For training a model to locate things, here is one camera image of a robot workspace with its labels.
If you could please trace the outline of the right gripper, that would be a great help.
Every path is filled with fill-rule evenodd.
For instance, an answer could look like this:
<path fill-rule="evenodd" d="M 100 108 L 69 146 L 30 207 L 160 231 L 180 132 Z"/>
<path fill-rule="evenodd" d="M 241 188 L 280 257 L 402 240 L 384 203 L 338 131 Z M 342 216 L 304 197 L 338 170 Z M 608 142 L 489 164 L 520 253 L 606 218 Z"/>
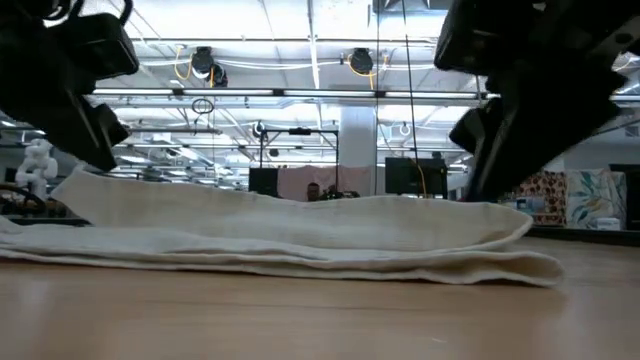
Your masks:
<path fill-rule="evenodd" d="M 469 201 L 494 201 L 620 113 L 614 70 L 628 48 L 625 1 L 453 2 L 436 47 L 444 71 L 494 94 L 467 115 Z"/>

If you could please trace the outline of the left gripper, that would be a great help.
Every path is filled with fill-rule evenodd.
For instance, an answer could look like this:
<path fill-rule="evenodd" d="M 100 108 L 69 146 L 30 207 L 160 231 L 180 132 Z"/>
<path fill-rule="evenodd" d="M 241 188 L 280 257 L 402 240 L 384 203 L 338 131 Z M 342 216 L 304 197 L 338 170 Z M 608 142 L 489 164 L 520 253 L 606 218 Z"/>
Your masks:
<path fill-rule="evenodd" d="M 138 67 L 121 19 L 112 14 L 71 15 L 52 27 L 24 13 L 1 15 L 1 111 L 102 171 L 116 166 L 118 118 L 86 96 L 97 81 Z"/>

